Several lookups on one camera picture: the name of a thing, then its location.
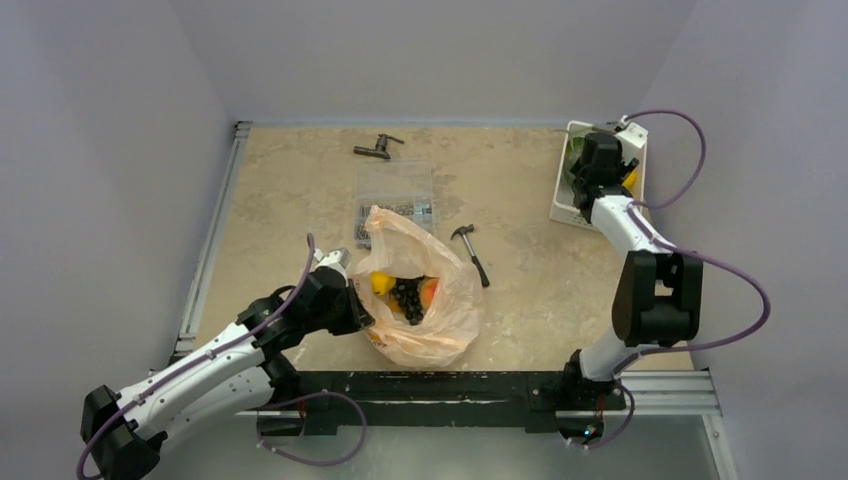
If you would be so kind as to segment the fake peach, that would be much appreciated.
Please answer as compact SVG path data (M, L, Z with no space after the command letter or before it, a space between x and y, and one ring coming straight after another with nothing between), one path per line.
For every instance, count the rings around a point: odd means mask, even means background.
M429 309L439 284L438 278L426 278L419 285L419 299L423 309Z

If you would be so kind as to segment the orange plastic bag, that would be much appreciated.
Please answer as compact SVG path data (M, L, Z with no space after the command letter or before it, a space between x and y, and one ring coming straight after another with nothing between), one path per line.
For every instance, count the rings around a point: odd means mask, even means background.
M477 339L483 323L483 289L475 266L411 220L373 206L365 222L370 254L349 271L359 300L374 318L372 344L397 365L446 367ZM370 276L420 276L438 280L434 299L418 325L393 312L373 293Z

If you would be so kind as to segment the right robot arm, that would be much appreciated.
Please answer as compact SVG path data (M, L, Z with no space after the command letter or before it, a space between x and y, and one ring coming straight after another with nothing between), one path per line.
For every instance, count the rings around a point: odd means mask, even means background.
M700 326L703 263L674 252L640 212L624 184L638 164L630 148L623 133L591 132L570 168L575 208L623 258L610 329L563 369L561 392L576 407L614 390L641 354L690 341Z

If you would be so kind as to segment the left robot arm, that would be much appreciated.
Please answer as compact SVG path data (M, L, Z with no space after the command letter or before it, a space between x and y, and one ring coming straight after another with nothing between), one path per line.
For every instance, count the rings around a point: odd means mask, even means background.
M100 386L83 405L76 466L80 479L92 461L97 479L142 479L164 451L220 417L244 410L293 408L307 415L334 392L304 381L284 356L317 331L358 333L373 317L346 274L319 266L251 302L197 351L145 380L118 391Z

